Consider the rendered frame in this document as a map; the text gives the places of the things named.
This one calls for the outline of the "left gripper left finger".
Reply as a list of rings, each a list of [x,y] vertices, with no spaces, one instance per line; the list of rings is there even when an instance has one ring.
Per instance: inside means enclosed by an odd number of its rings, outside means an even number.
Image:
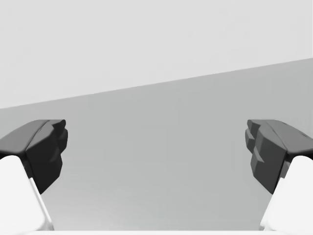
[[[31,121],[0,138],[0,231],[53,231],[41,195],[60,176],[64,119]]]

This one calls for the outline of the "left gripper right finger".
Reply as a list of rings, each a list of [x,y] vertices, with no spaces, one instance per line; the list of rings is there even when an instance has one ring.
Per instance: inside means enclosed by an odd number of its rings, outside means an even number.
[[[278,120],[249,119],[254,178],[272,194],[261,231],[313,231],[313,138]]]

